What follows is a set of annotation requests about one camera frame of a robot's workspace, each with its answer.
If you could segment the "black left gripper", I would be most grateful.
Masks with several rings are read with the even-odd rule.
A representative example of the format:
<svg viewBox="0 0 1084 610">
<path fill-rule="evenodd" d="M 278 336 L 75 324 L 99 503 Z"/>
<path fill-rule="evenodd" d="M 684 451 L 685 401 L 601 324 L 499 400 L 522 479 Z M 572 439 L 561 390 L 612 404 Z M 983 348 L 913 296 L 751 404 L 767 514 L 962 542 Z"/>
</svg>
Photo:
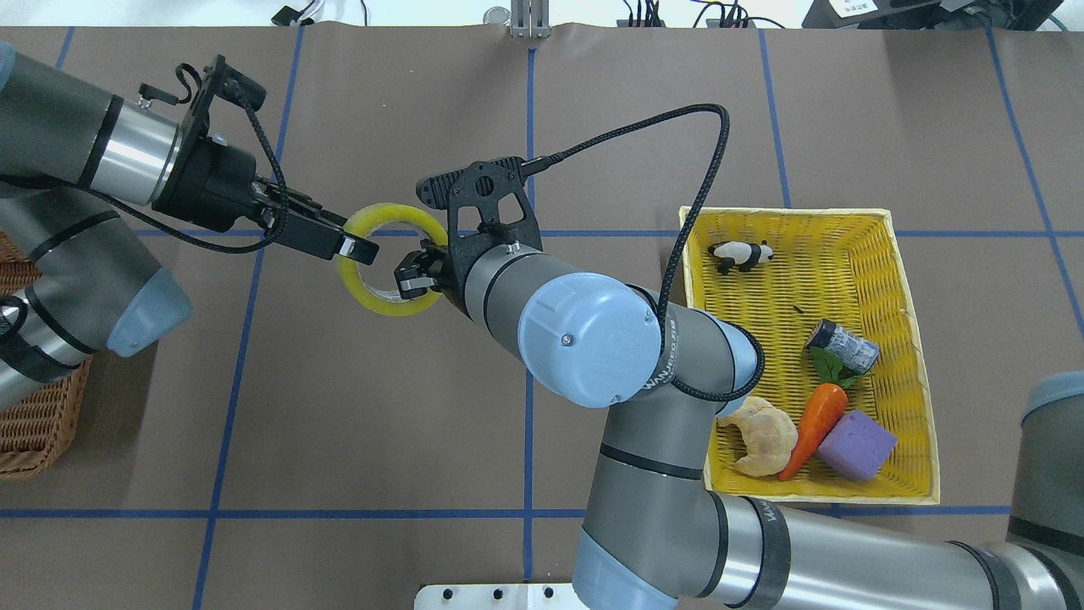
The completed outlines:
<svg viewBox="0 0 1084 610">
<path fill-rule="evenodd" d="M 275 233 L 278 246 L 324 260 L 338 256 L 372 265 L 380 249 L 313 197 L 257 176 L 255 156 L 247 151 L 207 138 L 195 143 L 183 165 L 175 166 L 152 209 L 217 233 L 247 219 Z"/>
</svg>

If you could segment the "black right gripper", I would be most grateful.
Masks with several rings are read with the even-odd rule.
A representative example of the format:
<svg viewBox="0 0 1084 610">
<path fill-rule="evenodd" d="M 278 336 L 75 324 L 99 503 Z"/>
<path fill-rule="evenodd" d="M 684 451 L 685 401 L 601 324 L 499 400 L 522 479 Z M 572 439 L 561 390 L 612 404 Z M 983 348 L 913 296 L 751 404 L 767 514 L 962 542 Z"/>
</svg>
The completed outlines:
<svg viewBox="0 0 1084 610">
<path fill-rule="evenodd" d="M 420 250 L 406 254 L 395 267 L 402 300 L 420 300 L 426 295 L 441 295 L 454 308 L 463 309 L 463 293 L 449 246 L 422 241 Z"/>
</svg>

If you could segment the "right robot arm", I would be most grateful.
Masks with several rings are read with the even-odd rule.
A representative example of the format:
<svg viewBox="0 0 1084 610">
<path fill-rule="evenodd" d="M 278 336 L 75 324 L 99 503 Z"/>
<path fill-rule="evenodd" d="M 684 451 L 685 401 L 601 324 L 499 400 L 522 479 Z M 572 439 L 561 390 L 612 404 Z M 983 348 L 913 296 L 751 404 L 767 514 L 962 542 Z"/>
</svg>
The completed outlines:
<svg viewBox="0 0 1084 610">
<path fill-rule="evenodd" d="M 420 280 L 538 382 L 607 408 L 572 587 L 591 609 L 1080 609 L 1081 372 L 1037 382 L 1004 543 L 924 541 L 713 493 L 717 413 L 751 392 L 748 332 L 517 241 L 423 244 Z"/>
</svg>

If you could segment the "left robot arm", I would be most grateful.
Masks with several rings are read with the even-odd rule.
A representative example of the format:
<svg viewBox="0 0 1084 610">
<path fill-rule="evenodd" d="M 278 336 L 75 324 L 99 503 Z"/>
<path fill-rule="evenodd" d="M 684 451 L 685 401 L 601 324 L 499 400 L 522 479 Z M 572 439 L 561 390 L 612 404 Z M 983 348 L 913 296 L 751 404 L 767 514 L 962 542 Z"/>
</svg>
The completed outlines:
<svg viewBox="0 0 1084 610">
<path fill-rule="evenodd" d="M 375 243 L 287 186 L 257 116 L 263 86 L 224 57 L 175 73 L 184 98 L 143 85 L 132 102 L 3 44 L 3 233 L 39 270 L 3 297 L 3 408 L 190 316 L 122 215 L 220 254 L 374 262 Z"/>
</svg>

